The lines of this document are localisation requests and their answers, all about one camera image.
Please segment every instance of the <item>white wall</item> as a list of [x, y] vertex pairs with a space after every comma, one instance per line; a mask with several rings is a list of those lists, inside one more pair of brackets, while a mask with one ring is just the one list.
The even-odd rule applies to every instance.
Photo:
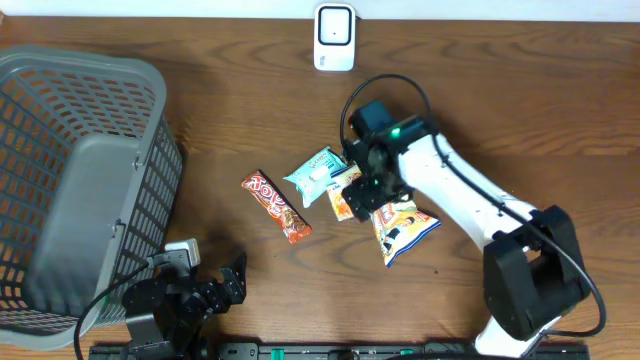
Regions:
[[[317, 0], [0, 0], [7, 15], [312, 18]], [[640, 0], [350, 0], [363, 19], [640, 21]]]

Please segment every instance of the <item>wooden surface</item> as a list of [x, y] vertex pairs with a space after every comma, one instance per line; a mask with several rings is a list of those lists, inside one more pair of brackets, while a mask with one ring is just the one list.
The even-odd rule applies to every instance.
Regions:
[[[640, 356], [640, 27], [636, 24], [360, 21], [357, 66], [321, 73], [312, 22], [222, 19], [7, 18], [0, 47], [38, 44], [143, 59], [164, 76], [166, 114], [188, 151], [169, 240], [196, 237], [203, 274], [236, 247], [249, 255], [248, 297], [212, 333], [264, 342], [421, 342], [472, 338], [489, 314], [480, 252], [426, 199], [443, 226], [393, 268], [370, 223], [338, 223], [323, 196], [302, 207], [281, 180], [324, 146], [340, 151], [345, 100], [381, 72], [427, 90], [444, 133], [471, 164], [540, 208], [572, 216], [585, 263], [607, 303], [594, 359]], [[407, 86], [365, 91], [400, 115], [421, 111]], [[240, 187], [261, 168], [313, 226], [290, 245]], [[559, 325], [596, 323], [593, 300]], [[128, 338], [123, 326], [96, 341]], [[1, 359], [68, 359], [0, 347]]]

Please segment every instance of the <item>wire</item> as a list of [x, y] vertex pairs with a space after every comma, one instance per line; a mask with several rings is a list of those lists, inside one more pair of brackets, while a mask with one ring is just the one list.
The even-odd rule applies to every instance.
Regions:
[[400, 75], [400, 74], [380, 74], [380, 75], [376, 75], [376, 76], [370, 78], [369, 80], [363, 82], [362, 84], [360, 84], [360, 86], [358, 86], [358, 88], [353, 92], [353, 94], [351, 94], [351, 96], [347, 100], [347, 103], [344, 105], [344, 109], [342, 109], [342, 116], [340, 117], [340, 144], [342, 145], [343, 149], [346, 149], [345, 145], [347, 143], [346, 139], [344, 138], [344, 120], [347, 117], [347, 112], [349, 111], [349, 107], [351, 107], [351, 103], [356, 98], [356, 96], [358, 96], [360, 91], [362, 91], [362, 89], [367, 87], [372, 82], [380, 80], [380, 79], [399, 79], [399, 80], [403, 80], [403, 81], [411, 84], [411, 86], [413, 86], [418, 91], [418, 93], [420, 94], [420, 97], [422, 98], [422, 102], [427, 107], [427, 115], [431, 116], [431, 103], [429, 102], [429, 98], [427, 97], [427, 94], [425, 94], [424, 90], [422, 90], [420, 85], [418, 85], [418, 83], [413, 81], [413, 79], [411, 79], [409, 77], [406, 77], [404, 75]]
[[506, 357], [506, 356], [453, 353], [453, 352], [433, 352], [433, 353], [426, 353], [426, 354], [396, 355], [396, 356], [387, 358], [386, 360], [429, 360], [429, 359], [514, 360], [512, 357]]
[[122, 279], [120, 279], [118, 282], [111, 284], [108, 288], [106, 288], [103, 292], [101, 292], [98, 296], [96, 296], [95, 299], [91, 300], [89, 305], [87, 305], [87, 307], [84, 308], [84, 311], [82, 312], [82, 314], [78, 318], [78, 323], [76, 324], [76, 329], [73, 332], [73, 348], [74, 348], [74, 350], [76, 352], [76, 358], [78, 360], [84, 360], [84, 358], [82, 357], [82, 349], [80, 349], [80, 330], [82, 329], [82, 323], [84, 322], [84, 319], [87, 317], [87, 315], [89, 315], [89, 312], [91, 311], [91, 309], [93, 309], [93, 307], [96, 306], [96, 304], [100, 300], [102, 300], [103, 297], [107, 296], [107, 294], [109, 294], [110, 292], [115, 290], [118, 286], [126, 283], [127, 281], [129, 281], [131, 279], [133, 279], [142, 270], [144, 270], [144, 269], [146, 269], [148, 267], [149, 267], [149, 263], [147, 262], [146, 264], [144, 264], [144, 265], [140, 266], [139, 268], [137, 268], [136, 270], [134, 270], [131, 274], [123, 277]]
[[[429, 98], [427, 97], [427, 94], [420, 87], [420, 85], [418, 85], [414, 80], [412, 80], [412, 79], [410, 79], [410, 78], [408, 78], [406, 76], [397, 75], [397, 74], [381, 74], [381, 75], [378, 75], [378, 76], [374, 76], [371, 79], [369, 79], [369, 80], [365, 81], [364, 83], [362, 83], [353, 92], [353, 94], [351, 95], [351, 97], [347, 101], [347, 104], [345, 105], [344, 110], [342, 111], [342, 118], [340, 119], [340, 141], [343, 143], [343, 147], [344, 147], [344, 144], [346, 143], [346, 140], [344, 140], [344, 119], [345, 119], [345, 116], [346, 116], [346, 112], [347, 112], [349, 106], [351, 105], [351, 102], [358, 95], [358, 93], [360, 91], [362, 91], [362, 89], [364, 87], [366, 87], [367, 85], [371, 84], [373, 81], [376, 81], [376, 80], [382, 79], [382, 78], [401, 79], [401, 80], [404, 80], [404, 81], [408, 82], [409, 84], [411, 84], [418, 91], [418, 93], [420, 94], [420, 97], [422, 98], [422, 100], [423, 100], [423, 102], [425, 104], [425, 107], [427, 109], [427, 117], [429, 118], [429, 117], [433, 116], [433, 112], [431, 110], [431, 103], [429, 102]], [[606, 310], [606, 307], [604, 305], [604, 300], [602, 299], [602, 295], [600, 294], [600, 291], [596, 287], [595, 282], [591, 279], [589, 274], [587, 274], [587, 272], [584, 269], [582, 269], [582, 267], [580, 265], [578, 265], [578, 263], [569, 254], [567, 254], [555, 241], [553, 241], [549, 236], [547, 236], [542, 231], [538, 230], [538, 228], [536, 228], [535, 226], [531, 225], [529, 223], [529, 221], [527, 221], [527, 219], [522, 217], [517, 212], [513, 211], [511, 208], [509, 208], [503, 202], [495, 199], [493, 196], [491, 196], [491, 194], [489, 194], [486, 191], [484, 191], [480, 186], [478, 186], [473, 181], [469, 180], [464, 174], [462, 174], [451, 163], [451, 161], [449, 160], [449, 157], [442, 152], [442, 149], [440, 149], [440, 145], [438, 144], [438, 140], [437, 140], [437, 134], [432, 134], [432, 139], [433, 139], [433, 146], [436, 149], [436, 152], [438, 153], [438, 156], [441, 158], [442, 162], [451, 169], [451, 172], [453, 172], [462, 182], [467, 184], [476, 193], [478, 193], [480, 196], [485, 198], [489, 203], [491, 203], [491, 205], [497, 207], [499, 211], [509, 215], [511, 218], [513, 218], [514, 220], [516, 220], [517, 222], [522, 224], [522, 226], [527, 228], [535, 236], [537, 236], [539, 239], [541, 239], [545, 244], [547, 244], [548, 246], [552, 247], [555, 251], [557, 251], [558, 254], [560, 254], [562, 257], [564, 257], [571, 264], [571, 266], [573, 266], [576, 269], [576, 271], [578, 272], [580, 277], [582, 277], [582, 279], [587, 283], [587, 286], [589, 287], [589, 289], [591, 289], [591, 292], [593, 293], [593, 297], [596, 300], [596, 304], [598, 305], [598, 312], [599, 312], [599, 315], [600, 315], [599, 320], [598, 320], [598, 324], [593, 329], [588, 330], [588, 331], [544, 330], [544, 331], [542, 331], [540, 333], [540, 335], [541, 336], [556, 335], [556, 336], [586, 338], [586, 337], [595, 336], [598, 333], [600, 333], [602, 331], [602, 329], [604, 329], [604, 327], [605, 327], [605, 325], [607, 323], [607, 310]]]

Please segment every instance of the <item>yellow snack package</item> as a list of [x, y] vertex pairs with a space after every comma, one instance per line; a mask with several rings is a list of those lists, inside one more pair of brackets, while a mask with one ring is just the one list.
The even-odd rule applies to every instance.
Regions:
[[440, 220], [420, 212], [413, 201], [386, 204], [374, 211], [371, 221], [387, 267], [440, 226]]
[[327, 195], [329, 195], [331, 207], [333, 208], [333, 212], [336, 213], [338, 221], [351, 219], [353, 217], [351, 208], [342, 197], [342, 189], [349, 186], [349, 184], [359, 178], [360, 175], [362, 175], [362, 172], [360, 172], [357, 165], [341, 169], [331, 174], [332, 183], [327, 187]]

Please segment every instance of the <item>snack bag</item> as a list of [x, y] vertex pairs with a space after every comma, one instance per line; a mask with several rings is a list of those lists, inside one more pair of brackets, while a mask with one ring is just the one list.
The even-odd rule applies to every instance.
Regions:
[[348, 220], [353, 217], [351, 208], [342, 197], [342, 190], [361, 175], [362, 172], [358, 165], [339, 170], [331, 175], [332, 184], [327, 188], [327, 195], [329, 195], [331, 207], [333, 212], [336, 213], [338, 221]]
[[242, 182], [242, 187], [249, 190], [280, 225], [290, 243], [293, 244], [311, 234], [311, 226], [300, 217], [293, 207], [287, 204], [284, 196], [271, 185], [260, 170], [247, 176]]
[[296, 184], [296, 189], [302, 193], [302, 205], [308, 208], [327, 190], [331, 184], [331, 174], [345, 166], [327, 146], [284, 179]]
[[440, 226], [440, 220], [418, 211], [413, 201], [386, 204], [373, 212], [371, 221], [387, 267]]

